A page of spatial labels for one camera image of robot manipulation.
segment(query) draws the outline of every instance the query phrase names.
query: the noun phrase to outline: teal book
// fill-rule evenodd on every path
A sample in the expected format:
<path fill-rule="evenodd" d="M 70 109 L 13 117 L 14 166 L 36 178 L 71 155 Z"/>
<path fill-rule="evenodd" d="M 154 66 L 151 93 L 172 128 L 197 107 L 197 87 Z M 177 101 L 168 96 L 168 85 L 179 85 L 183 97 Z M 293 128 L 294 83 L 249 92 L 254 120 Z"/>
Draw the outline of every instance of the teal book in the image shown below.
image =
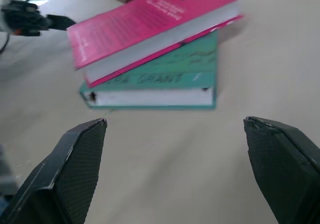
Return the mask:
<path fill-rule="evenodd" d="M 93 109 L 214 109 L 217 31 L 80 94 Z"/>

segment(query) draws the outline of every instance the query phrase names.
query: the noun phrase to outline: white table surface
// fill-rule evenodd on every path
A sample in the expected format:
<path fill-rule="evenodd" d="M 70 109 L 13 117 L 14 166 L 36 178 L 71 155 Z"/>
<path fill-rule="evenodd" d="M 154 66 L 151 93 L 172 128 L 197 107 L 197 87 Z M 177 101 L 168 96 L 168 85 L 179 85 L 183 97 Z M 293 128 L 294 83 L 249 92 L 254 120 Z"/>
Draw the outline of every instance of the white table surface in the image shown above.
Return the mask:
<path fill-rule="evenodd" d="M 81 21 L 119 5 L 54 0 L 42 11 Z M 242 120 L 281 121 L 320 143 L 319 6 L 243 0 L 245 19 L 220 31 L 214 111 L 89 110 L 65 32 L 12 38 L 0 56 L 0 142 L 18 182 L 65 131 L 106 117 L 86 223 L 277 223 L 254 179 Z"/>

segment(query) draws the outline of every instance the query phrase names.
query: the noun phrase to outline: beige tabletop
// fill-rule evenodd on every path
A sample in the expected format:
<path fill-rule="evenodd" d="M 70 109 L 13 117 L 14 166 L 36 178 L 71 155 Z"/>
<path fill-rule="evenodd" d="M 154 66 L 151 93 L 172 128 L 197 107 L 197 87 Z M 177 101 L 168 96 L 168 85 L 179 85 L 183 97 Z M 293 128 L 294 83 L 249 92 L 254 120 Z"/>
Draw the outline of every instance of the beige tabletop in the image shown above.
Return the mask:
<path fill-rule="evenodd" d="M 53 0 L 42 11 L 81 21 L 120 5 Z M 254 179 L 242 120 L 281 121 L 320 143 L 319 6 L 243 0 L 245 19 L 220 31 L 214 111 L 89 110 L 65 32 L 12 38 L 0 56 L 0 143 L 18 182 L 68 129 L 105 117 L 87 223 L 277 223 Z"/>

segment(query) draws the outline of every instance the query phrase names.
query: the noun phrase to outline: pink book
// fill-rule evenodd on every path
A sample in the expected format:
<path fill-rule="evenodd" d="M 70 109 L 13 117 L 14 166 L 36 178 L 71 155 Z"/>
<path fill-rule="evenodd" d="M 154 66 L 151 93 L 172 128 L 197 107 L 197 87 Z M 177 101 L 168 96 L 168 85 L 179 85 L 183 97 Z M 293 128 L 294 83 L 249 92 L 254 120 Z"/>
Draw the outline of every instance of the pink book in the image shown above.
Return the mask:
<path fill-rule="evenodd" d="M 240 17 L 238 0 L 134 0 L 67 33 L 93 87 Z"/>

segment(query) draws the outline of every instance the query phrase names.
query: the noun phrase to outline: book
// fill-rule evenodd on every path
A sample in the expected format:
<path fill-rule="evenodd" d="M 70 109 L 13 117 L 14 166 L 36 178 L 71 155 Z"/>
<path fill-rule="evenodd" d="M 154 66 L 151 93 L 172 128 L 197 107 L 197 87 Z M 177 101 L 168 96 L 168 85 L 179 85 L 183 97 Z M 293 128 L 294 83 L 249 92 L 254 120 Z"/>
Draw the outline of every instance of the book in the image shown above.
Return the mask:
<path fill-rule="evenodd" d="M 80 94 L 93 109 L 216 106 L 217 31 Z"/>
<path fill-rule="evenodd" d="M 238 0 L 133 0 L 68 28 L 90 87 L 240 17 Z"/>

